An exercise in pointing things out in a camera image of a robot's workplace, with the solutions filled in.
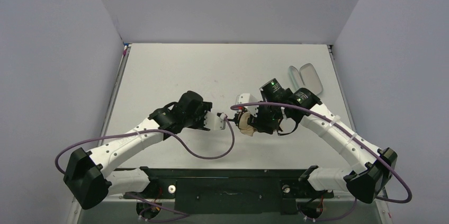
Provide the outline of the beige folding umbrella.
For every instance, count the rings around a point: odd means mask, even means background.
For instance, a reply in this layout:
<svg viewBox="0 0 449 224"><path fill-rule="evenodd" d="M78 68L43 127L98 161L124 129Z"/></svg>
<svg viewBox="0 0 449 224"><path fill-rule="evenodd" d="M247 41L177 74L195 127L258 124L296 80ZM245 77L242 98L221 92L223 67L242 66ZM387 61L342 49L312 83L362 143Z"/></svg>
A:
<svg viewBox="0 0 449 224"><path fill-rule="evenodd" d="M240 133L252 137L257 130L248 123L249 118L249 112L241 113L237 122L237 127Z"/></svg>

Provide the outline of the mint green umbrella case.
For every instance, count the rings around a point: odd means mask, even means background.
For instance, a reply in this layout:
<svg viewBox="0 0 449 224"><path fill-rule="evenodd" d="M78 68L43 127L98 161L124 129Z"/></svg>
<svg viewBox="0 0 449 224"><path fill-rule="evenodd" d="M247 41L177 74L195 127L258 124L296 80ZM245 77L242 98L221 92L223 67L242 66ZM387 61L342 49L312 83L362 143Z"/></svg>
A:
<svg viewBox="0 0 449 224"><path fill-rule="evenodd" d="M304 87L315 95L319 95L324 90L321 80L311 63L307 63L299 69L289 66L288 75L295 91Z"/></svg>

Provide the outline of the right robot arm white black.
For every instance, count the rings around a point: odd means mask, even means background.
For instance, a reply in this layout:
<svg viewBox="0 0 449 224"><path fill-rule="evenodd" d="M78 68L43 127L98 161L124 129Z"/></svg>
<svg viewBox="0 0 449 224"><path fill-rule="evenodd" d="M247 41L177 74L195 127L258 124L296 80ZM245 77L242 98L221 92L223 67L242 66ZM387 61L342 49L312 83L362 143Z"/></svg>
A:
<svg viewBox="0 0 449 224"><path fill-rule="evenodd" d="M273 78L260 89L267 105L247 107L247 124L255 131L282 136L280 123L292 119L314 132L349 164L349 168L310 167L301 180L316 191L350 192L364 203L372 203L391 179L398 158L391 148L367 142L334 115L313 92L300 88L284 89Z"/></svg>

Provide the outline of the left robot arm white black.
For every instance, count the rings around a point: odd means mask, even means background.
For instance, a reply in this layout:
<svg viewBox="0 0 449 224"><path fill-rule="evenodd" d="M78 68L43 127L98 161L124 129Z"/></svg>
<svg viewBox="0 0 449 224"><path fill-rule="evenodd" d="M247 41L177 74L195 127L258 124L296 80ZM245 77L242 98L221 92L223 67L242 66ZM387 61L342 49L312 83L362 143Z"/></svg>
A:
<svg viewBox="0 0 449 224"><path fill-rule="evenodd" d="M125 135L90 150L74 150L63 180L84 210L95 207L109 195L141 192L150 183L146 173L139 168L124 171L117 168L184 128L222 129L225 115L211 109L212 103L205 102L196 92L187 91L177 102L154 110Z"/></svg>

